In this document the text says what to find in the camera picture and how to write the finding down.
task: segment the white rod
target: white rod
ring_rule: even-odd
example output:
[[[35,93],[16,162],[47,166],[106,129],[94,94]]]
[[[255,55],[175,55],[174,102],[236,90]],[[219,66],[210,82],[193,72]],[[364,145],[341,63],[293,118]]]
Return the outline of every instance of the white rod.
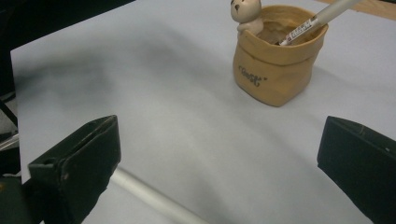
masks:
[[[128,190],[144,203],[180,224],[208,224],[191,211],[162,195],[121,168],[114,171],[111,180]]]
[[[314,31],[319,27],[326,25],[329,21],[333,20],[341,13],[345,12],[350,7],[353,7],[361,0],[338,0],[324,9],[322,9],[317,15],[313,18],[305,21],[299,27],[291,31],[286,35],[285,39],[278,42],[280,46],[290,45],[293,40],[297,37],[305,34],[308,31]]]
[[[17,143],[18,141],[20,141],[20,136],[18,133],[16,133],[16,134],[12,135],[11,137],[9,137],[4,142],[0,143],[0,151],[10,149],[7,147]]]

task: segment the wooden surface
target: wooden surface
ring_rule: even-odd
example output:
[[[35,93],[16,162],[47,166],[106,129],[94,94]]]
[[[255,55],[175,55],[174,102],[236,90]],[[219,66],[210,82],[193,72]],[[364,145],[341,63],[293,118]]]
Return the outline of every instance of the wooden surface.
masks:
[[[317,0],[323,3],[332,3],[334,0]],[[379,17],[396,21],[396,4],[378,0],[362,0],[353,7],[354,10],[369,13]]]

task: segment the pen holder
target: pen holder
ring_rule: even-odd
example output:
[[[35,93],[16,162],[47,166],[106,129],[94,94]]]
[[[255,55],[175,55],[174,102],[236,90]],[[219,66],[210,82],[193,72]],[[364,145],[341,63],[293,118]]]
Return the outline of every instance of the pen holder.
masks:
[[[233,75],[238,86],[273,106],[282,106],[301,92],[311,79],[328,25],[304,34],[291,46],[270,43],[283,39],[314,15],[299,7],[263,7],[263,31],[258,35],[244,31],[238,37],[233,57]]]

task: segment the black object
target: black object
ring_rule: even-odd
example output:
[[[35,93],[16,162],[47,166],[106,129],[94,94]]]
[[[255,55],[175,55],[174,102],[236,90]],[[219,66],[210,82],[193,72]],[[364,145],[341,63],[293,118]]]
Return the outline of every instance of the black object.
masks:
[[[0,43],[15,49],[134,0],[1,0]]]
[[[390,2],[390,3],[396,4],[396,0],[381,0],[381,1],[383,1],[383,2]]]
[[[396,223],[396,142],[359,123],[328,117],[318,167],[374,223]]]
[[[0,134],[0,142],[10,136],[9,133]],[[20,149],[13,147],[0,153],[0,176],[5,174],[17,174],[21,170]]]
[[[85,124],[32,161],[25,184],[0,179],[0,223],[81,223],[119,162],[117,117]]]
[[[9,50],[5,50],[4,48],[5,45],[1,42],[0,38],[0,96],[15,91],[11,55]]]

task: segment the pen cap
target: pen cap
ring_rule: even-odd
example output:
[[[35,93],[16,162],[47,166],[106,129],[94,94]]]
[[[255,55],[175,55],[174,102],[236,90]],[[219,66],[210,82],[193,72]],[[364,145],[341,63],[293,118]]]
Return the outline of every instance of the pen cap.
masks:
[[[317,14],[318,22],[321,25],[327,24],[329,21],[345,12],[350,7],[357,4],[360,0],[338,0],[333,4],[325,7]]]

